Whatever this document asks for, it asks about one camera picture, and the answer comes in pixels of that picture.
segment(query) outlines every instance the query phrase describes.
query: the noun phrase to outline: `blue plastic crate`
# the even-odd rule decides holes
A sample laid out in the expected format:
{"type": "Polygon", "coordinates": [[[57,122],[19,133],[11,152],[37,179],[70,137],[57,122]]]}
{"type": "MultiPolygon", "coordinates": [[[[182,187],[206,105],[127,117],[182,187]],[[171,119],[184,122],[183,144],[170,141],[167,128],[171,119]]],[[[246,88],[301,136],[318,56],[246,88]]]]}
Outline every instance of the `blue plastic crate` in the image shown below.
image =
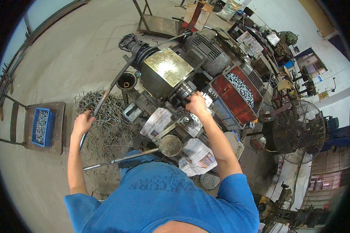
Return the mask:
{"type": "Polygon", "coordinates": [[[51,141],[52,141],[52,134],[53,134],[53,124],[54,124],[54,113],[52,113],[50,109],[36,108],[35,114],[34,114],[34,121],[32,123],[31,142],[41,147],[50,147],[52,145],[51,141]],[[40,110],[48,112],[47,123],[45,124],[46,129],[45,129],[45,137],[44,137],[43,145],[36,142],[36,134],[35,134],[36,123],[38,122],[38,116],[39,116],[40,110]]]}

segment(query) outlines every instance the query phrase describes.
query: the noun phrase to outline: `white wall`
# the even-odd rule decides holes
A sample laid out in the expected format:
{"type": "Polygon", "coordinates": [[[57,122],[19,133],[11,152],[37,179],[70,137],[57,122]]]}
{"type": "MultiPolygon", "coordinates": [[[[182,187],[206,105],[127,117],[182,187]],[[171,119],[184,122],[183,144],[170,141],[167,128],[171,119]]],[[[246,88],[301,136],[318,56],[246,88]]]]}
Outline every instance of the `white wall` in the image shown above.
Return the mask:
{"type": "MultiPolygon", "coordinates": [[[[27,10],[29,23],[32,30],[35,30],[49,16],[53,15],[56,11],[60,10],[62,7],[72,1],[73,0],[36,0],[27,10]]],[[[0,62],[0,75],[3,73],[2,68],[4,67],[4,63],[7,65],[10,63],[13,56],[26,40],[25,34],[27,32],[27,28],[24,22],[25,21],[22,18],[14,30],[7,47],[5,48],[0,62]]]]}
{"type": "Polygon", "coordinates": [[[56,11],[74,0],[37,0],[27,10],[32,30],[35,30],[42,22],[56,11]]]}
{"type": "Polygon", "coordinates": [[[9,65],[13,56],[17,53],[19,48],[22,46],[23,42],[26,40],[25,33],[27,32],[27,28],[24,22],[25,21],[22,18],[8,41],[8,44],[5,48],[3,57],[0,62],[0,75],[3,74],[2,68],[5,68],[4,63],[6,65],[9,65]]]}
{"type": "Polygon", "coordinates": [[[323,111],[324,116],[338,117],[340,127],[346,127],[350,125],[350,96],[339,100],[333,104],[320,108],[323,111]]]}
{"type": "MultiPolygon", "coordinates": [[[[329,90],[329,96],[332,96],[350,87],[350,62],[328,40],[318,35],[317,26],[298,0],[252,0],[248,7],[255,12],[251,18],[258,25],[267,25],[278,32],[290,30],[298,34],[296,46],[300,52],[312,47],[328,69],[320,75],[323,81],[316,84],[319,93],[329,90]],[[336,78],[337,88],[335,92],[330,92],[334,87],[333,77],[336,78]]],[[[315,103],[319,98],[313,96],[305,100],[315,103]]],[[[345,113],[349,112],[350,104],[337,106],[331,115],[339,117],[339,114],[348,119],[349,115],[345,113]]]]}

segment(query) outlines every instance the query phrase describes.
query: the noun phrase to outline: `concrete floor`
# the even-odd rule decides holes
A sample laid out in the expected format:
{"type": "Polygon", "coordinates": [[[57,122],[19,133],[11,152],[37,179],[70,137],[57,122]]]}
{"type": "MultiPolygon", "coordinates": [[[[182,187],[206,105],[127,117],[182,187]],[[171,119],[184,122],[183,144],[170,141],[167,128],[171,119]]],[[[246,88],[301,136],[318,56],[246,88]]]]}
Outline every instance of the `concrete floor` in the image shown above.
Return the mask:
{"type": "MultiPolygon", "coordinates": [[[[143,9],[144,1],[139,2],[143,9]]],[[[184,16],[184,9],[174,7],[179,3],[179,0],[149,1],[154,15],[168,18],[184,16]]],[[[74,96],[83,91],[106,89],[110,85],[125,64],[122,56],[127,54],[118,48],[118,40],[123,35],[135,33],[138,21],[138,12],[131,1],[93,0],[71,12],[45,31],[27,50],[15,72],[11,96],[25,105],[64,101],[66,137],[69,138],[76,117],[74,96]]],[[[230,27],[215,12],[206,25],[226,30],[230,27]]],[[[149,37],[144,37],[144,40],[155,44],[149,37]]],[[[1,138],[10,138],[11,105],[9,100],[4,103],[1,138]]],[[[23,139],[20,132],[23,132],[24,117],[24,111],[20,109],[17,141],[23,139]]],[[[73,232],[63,202],[63,197],[69,194],[67,145],[68,141],[61,155],[54,155],[0,143],[0,170],[6,188],[19,214],[34,232],[73,232]]],[[[241,158],[242,163],[247,163],[243,165],[243,171],[254,182],[254,187],[265,186],[267,182],[255,172],[264,162],[254,152],[246,151],[241,158]]],[[[119,181],[114,179],[119,173],[116,165],[108,169],[112,169],[107,175],[111,181],[99,185],[105,185],[104,189],[111,193],[117,187],[119,181]]],[[[91,193],[95,188],[93,183],[89,184],[88,176],[86,182],[91,193]]]]}

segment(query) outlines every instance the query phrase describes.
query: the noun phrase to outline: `warning sign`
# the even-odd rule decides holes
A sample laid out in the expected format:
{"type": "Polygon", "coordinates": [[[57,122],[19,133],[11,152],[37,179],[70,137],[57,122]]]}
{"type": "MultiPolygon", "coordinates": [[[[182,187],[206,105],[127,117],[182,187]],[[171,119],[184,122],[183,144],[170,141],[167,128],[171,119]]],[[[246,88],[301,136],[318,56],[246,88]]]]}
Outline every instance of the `warning sign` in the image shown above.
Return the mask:
{"type": "Polygon", "coordinates": [[[318,94],[318,97],[319,97],[319,100],[323,100],[323,99],[325,99],[325,98],[328,98],[328,97],[329,97],[328,91],[324,91],[324,92],[322,92],[322,93],[319,93],[319,94],[318,94]]]}

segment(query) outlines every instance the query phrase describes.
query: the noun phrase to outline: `person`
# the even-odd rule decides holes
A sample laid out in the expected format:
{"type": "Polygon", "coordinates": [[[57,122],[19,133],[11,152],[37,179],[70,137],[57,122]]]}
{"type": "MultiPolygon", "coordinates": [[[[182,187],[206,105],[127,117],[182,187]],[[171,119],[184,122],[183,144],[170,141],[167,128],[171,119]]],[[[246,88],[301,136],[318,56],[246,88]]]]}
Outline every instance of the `person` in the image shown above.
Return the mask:
{"type": "Polygon", "coordinates": [[[75,232],[258,231],[258,210],[231,145],[206,110],[200,92],[192,93],[188,100],[186,109],[203,124],[218,163],[217,198],[196,187],[178,167],[154,155],[121,166],[119,187],[103,203],[89,196],[79,154],[81,138],[94,121],[89,118],[91,111],[86,111],[75,120],[67,165],[70,195],[64,202],[75,232]]]}

